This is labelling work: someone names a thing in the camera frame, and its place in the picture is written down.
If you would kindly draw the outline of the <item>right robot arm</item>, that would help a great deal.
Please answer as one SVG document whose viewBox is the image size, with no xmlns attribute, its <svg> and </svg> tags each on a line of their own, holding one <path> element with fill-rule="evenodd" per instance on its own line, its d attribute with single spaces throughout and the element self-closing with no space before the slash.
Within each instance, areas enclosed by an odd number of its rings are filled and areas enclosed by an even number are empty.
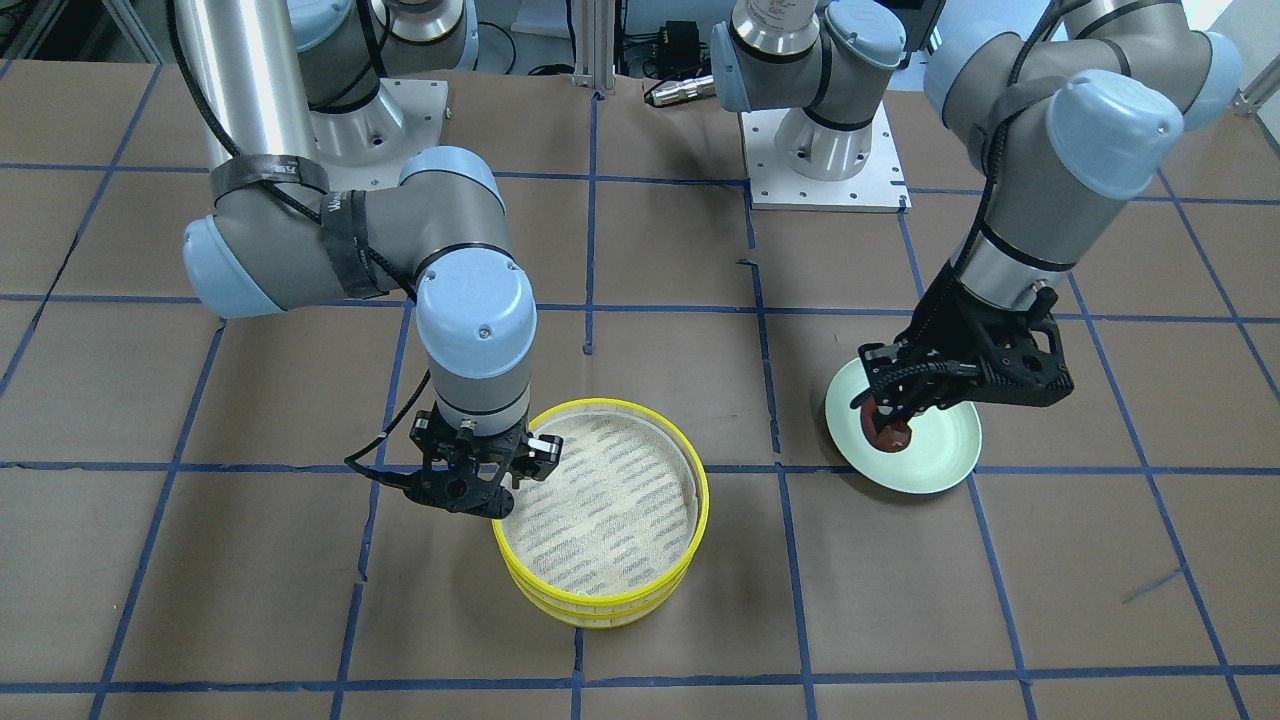
<svg viewBox="0 0 1280 720">
<path fill-rule="evenodd" d="M 438 145 L 417 70 L 476 56 L 471 1 L 169 1 L 175 63 L 210 133 L 214 213 L 186 270 L 225 319 L 397 290 L 435 402 L 408 474 L 348 465 L 416 503 L 502 519 L 561 459 L 529 433 L 538 310 L 488 164 Z"/>
</svg>

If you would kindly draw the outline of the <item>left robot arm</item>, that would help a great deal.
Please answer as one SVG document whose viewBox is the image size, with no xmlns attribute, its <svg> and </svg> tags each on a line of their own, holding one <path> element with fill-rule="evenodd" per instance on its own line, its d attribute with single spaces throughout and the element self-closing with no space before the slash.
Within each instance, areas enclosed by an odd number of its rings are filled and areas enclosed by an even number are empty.
<svg viewBox="0 0 1280 720">
<path fill-rule="evenodd" d="M 868 135 L 902 33 L 873 1 L 741 1 L 713 29 L 716 92 L 728 111 Z M 950 33 L 923 90 L 986 186 L 909 327 L 859 348 L 868 387 L 847 404 L 867 439 L 896 452 L 931 407 L 1069 396 L 1057 283 L 1240 79 L 1236 45 L 1190 28 L 1179 1 L 1051 1 L 1028 35 L 993 20 Z"/>
</svg>

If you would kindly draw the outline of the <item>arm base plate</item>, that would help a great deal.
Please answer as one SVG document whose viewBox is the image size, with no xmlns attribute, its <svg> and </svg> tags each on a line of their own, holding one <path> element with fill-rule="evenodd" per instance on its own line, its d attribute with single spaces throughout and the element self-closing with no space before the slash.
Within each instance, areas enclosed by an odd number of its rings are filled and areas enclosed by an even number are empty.
<svg viewBox="0 0 1280 720">
<path fill-rule="evenodd" d="M 448 101 L 444 79 L 383 79 L 361 108 L 310 113 L 314 159 L 329 172 L 332 187 L 394 184 L 410 158 L 439 145 Z"/>
<path fill-rule="evenodd" d="M 869 126 L 849 132 L 819 126 L 799 108 L 739 118 L 754 208 L 892 213 L 911 206 L 883 105 Z"/>
</svg>

